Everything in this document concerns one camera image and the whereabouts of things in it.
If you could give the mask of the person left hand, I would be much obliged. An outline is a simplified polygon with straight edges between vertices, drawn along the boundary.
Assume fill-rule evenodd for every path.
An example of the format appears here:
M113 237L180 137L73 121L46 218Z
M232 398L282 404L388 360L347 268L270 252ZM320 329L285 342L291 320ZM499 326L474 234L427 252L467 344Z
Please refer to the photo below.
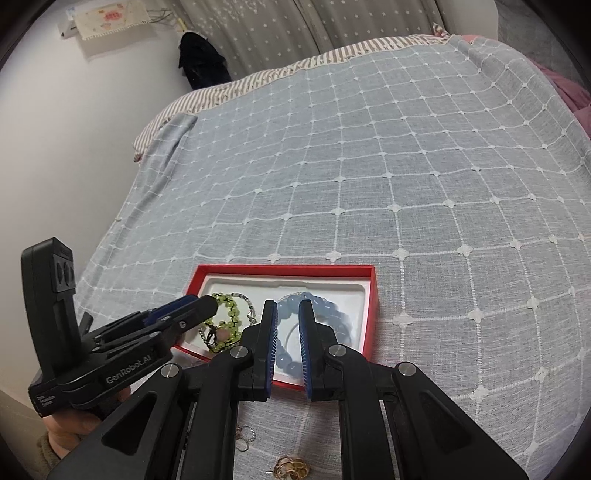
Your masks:
M53 452L63 459L83 438L96 429L102 420L79 410L63 410L42 418Z

